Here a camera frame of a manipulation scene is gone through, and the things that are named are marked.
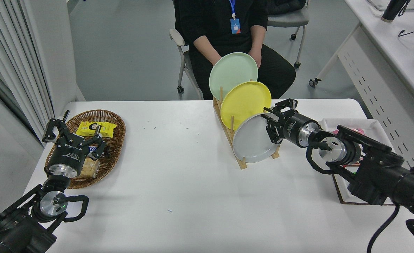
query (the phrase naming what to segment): gray chair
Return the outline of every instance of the gray chair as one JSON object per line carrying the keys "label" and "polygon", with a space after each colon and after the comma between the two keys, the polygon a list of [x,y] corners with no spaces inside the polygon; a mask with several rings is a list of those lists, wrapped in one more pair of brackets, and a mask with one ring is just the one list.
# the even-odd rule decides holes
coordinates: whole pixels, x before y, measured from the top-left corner
{"label": "gray chair", "polygon": [[203,100],[202,91],[199,89],[199,85],[197,85],[196,79],[194,78],[193,70],[191,68],[191,61],[190,56],[188,54],[188,50],[185,52],[183,51],[183,47],[185,46],[185,40],[183,40],[182,36],[176,29],[170,29],[170,38],[174,40],[177,45],[177,48],[180,53],[180,71],[179,71],[179,81],[177,86],[178,93],[182,94],[184,88],[181,86],[181,79],[183,77],[183,72],[185,72],[186,76],[190,80],[191,84],[193,85],[194,90],[197,93],[197,96],[200,100]]}
{"label": "gray chair", "polygon": [[297,32],[299,31],[300,27],[303,28],[302,39],[300,41],[299,52],[297,54],[296,62],[294,63],[294,68],[298,69],[300,67],[300,53],[302,51],[302,46],[304,45],[305,39],[305,26],[310,21],[310,17],[308,16],[308,0],[306,5],[297,11],[293,11],[286,14],[281,15],[270,15],[268,16],[268,26],[271,27],[297,27],[297,30],[294,34],[291,35],[290,40],[295,40]]}

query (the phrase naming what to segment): chair wheel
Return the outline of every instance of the chair wheel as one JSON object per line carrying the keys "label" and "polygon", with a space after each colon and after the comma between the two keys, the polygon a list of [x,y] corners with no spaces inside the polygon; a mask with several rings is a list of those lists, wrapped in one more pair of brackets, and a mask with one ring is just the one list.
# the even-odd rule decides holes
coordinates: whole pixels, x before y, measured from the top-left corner
{"label": "chair wheel", "polygon": [[317,81],[310,79],[310,81],[308,82],[308,85],[310,85],[311,87],[315,88],[315,86],[318,84]]}

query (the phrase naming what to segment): pink object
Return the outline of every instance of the pink object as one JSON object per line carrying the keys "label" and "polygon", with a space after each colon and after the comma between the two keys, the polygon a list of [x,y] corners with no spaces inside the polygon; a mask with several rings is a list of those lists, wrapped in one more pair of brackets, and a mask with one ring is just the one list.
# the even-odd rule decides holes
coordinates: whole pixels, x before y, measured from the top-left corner
{"label": "pink object", "polygon": [[[365,132],[363,131],[363,129],[361,128],[353,128],[352,131],[356,131],[359,134],[363,134],[364,136],[366,136]],[[332,132],[334,135],[336,135],[338,133],[338,130],[335,130]]]}

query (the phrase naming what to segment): blue lanyard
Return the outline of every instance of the blue lanyard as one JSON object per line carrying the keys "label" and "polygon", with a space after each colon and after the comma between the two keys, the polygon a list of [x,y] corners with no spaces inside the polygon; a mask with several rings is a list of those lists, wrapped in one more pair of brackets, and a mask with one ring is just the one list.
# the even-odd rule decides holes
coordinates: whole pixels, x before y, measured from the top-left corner
{"label": "blue lanyard", "polygon": [[235,19],[235,0],[229,0],[230,6],[232,7],[232,17]]}

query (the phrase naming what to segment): chair armrest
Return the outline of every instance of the chair armrest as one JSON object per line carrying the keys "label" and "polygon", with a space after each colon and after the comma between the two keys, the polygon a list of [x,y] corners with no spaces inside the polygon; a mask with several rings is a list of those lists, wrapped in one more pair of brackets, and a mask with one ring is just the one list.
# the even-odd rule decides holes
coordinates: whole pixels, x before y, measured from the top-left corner
{"label": "chair armrest", "polygon": [[178,46],[185,45],[185,40],[183,40],[182,36],[176,29],[170,29],[170,38],[174,40]]}

